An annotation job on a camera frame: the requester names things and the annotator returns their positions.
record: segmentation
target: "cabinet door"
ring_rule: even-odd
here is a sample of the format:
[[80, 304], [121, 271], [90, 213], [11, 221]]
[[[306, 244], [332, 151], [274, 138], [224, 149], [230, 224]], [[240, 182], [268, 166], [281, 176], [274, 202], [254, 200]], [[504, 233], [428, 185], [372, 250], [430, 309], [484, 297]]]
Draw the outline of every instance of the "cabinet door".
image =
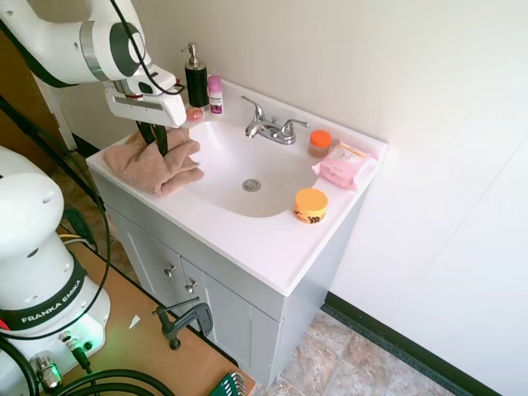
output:
[[[211, 306], [209, 301], [209, 296], [207, 295], [207, 289], [205, 288], [205, 281], [204, 281], [204, 273], [200, 271], [198, 268], [190, 264], [185, 258], [181, 258], [181, 266], [183, 268], [183, 272], [185, 274], [186, 278], [186, 284], [189, 285], [192, 289], [189, 289], [189, 298], [194, 297], [200, 297], [200, 300], [193, 303], [193, 306], [199, 303], [207, 303], [209, 306]], [[210, 333], [207, 338], [209, 338], [210, 341], [216, 343], [216, 321], [215, 316], [213, 315], [213, 331]], [[194, 321], [191, 323], [191, 326], [195, 329], [200, 331], [200, 326], [198, 326], [198, 323]]]
[[[174, 253], [174, 257], [167, 258], [155, 238], [114, 210], [108, 208], [108, 212], [141, 286], [165, 305], [189, 299], [179, 256]], [[171, 270], [171, 277], [165, 270]], [[182, 314], [185, 309], [181, 307], [174, 312]]]
[[268, 384], [280, 325], [184, 257], [181, 265], [194, 295], [211, 308], [216, 345], [256, 380]]

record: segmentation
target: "table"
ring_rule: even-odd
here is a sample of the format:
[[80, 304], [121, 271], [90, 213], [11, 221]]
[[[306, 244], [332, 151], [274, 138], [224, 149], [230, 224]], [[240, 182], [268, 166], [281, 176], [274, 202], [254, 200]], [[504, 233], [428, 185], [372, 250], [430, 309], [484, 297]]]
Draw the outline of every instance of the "table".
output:
[[[68, 248], [86, 268], [88, 276], [99, 284], [105, 262], [81, 243], [70, 244]], [[162, 381], [176, 396], [208, 396], [226, 374], [234, 371], [246, 377], [248, 395], [256, 388], [253, 379], [188, 328], [178, 334], [181, 348], [171, 350], [161, 333], [159, 319], [151, 314], [158, 305], [114, 268], [110, 269], [105, 290], [110, 296], [111, 311], [105, 345], [90, 357], [94, 371], [138, 370]], [[140, 320], [129, 329], [136, 315]], [[85, 374], [77, 366], [64, 376], [64, 383]]]

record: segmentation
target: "orange jar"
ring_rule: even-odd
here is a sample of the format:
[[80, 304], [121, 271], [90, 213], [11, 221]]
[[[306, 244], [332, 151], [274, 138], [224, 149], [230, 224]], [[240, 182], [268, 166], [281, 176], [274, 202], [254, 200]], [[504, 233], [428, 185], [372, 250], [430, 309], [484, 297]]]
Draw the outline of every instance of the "orange jar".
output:
[[325, 158], [331, 143], [332, 136], [326, 130], [315, 130], [310, 135], [308, 154], [314, 158]]
[[327, 213], [328, 197], [317, 188], [304, 188], [295, 196], [294, 215], [306, 224], [316, 224]]

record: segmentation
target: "chrome faucet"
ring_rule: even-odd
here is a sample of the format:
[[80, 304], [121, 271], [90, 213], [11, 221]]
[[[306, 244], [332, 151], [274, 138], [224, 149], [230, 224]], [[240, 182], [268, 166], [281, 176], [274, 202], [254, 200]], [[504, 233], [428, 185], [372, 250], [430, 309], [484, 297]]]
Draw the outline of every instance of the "chrome faucet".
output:
[[246, 128], [246, 136], [248, 138], [254, 138], [257, 134], [260, 134], [266, 139], [273, 140], [280, 144], [293, 144], [295, 143], [293, 124], [302, 125], [304, 128], [310, 127], [308, 122], [299, 120], [287, 120], [284, 125], [280, 126], [277, 124], [277, 118], [273, 117], [271, 121], [266, 119], [264, 110], [258, 103], [245, 96], [242, 96], [241, 98], [251, 102], [255, 106], [253, 122]]

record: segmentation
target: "drain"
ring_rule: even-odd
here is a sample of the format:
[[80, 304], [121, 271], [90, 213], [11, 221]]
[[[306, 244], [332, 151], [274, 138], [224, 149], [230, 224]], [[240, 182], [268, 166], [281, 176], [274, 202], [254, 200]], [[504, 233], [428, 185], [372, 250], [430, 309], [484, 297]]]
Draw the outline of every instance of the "drain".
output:
[[247, 179], [242, 183], [242, 188], [247, 192], [255, 192], [261, 189], [261, 183], [256, 179]]

